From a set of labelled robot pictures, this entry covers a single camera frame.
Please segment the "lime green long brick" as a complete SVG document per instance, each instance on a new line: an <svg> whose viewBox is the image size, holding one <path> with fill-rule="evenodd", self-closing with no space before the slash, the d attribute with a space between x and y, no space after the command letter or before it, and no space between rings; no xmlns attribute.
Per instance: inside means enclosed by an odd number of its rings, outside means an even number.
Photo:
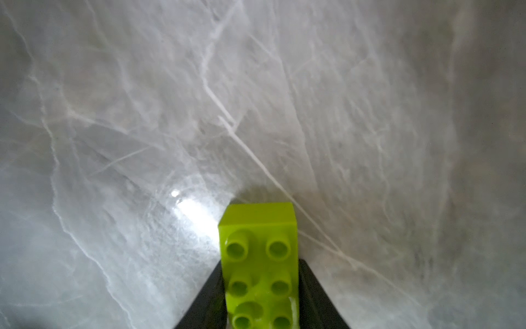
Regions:
<svg viewBox="0 0 526 329"><path fill-rule="evenodd" d="M291 203L231 204L218 225L233 328L299 328L299 245Z"/></svg>

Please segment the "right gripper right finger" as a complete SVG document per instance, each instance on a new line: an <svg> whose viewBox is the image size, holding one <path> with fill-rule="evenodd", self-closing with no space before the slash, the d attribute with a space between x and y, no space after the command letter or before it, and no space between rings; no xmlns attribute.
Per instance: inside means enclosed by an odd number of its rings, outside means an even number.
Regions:
<svg viewBox="0 0 526 329"><path fill-rule="evenodd" d="M299 327L350 329L304 259L299 259Z"/></svg>

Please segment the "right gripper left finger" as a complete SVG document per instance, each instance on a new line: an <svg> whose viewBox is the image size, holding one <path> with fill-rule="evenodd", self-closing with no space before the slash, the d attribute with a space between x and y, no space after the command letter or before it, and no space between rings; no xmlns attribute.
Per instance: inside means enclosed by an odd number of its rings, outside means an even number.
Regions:
<svg viewBox="0 0 526 329"><path fill-rule="evenodd" d="M226 327L225 284L221 262L218 262L175 329L225 329Z"/></svg>

